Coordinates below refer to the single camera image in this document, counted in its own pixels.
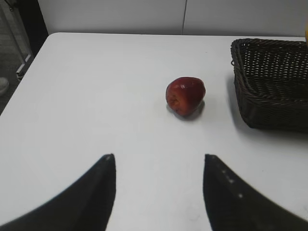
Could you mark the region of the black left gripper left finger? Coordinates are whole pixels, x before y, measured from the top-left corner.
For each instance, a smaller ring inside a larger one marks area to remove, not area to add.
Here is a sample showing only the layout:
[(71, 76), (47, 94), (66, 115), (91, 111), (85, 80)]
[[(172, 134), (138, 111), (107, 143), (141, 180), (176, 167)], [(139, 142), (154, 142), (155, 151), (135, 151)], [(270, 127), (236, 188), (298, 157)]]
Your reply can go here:
[(1, 225), (2, 231), (104, 231), (116, 196), (116, 161), (103, 155), (84, 175), (35, 210)]

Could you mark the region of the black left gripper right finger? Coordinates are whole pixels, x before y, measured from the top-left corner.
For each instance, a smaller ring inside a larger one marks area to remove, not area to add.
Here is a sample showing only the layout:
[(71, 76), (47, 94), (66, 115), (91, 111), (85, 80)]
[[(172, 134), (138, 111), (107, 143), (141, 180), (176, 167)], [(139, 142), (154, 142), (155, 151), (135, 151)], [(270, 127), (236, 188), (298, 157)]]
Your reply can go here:
[(308, 222), (259, 193), (216, 155), (205, 155), (203, 195), (214, 231), (306, 231)]

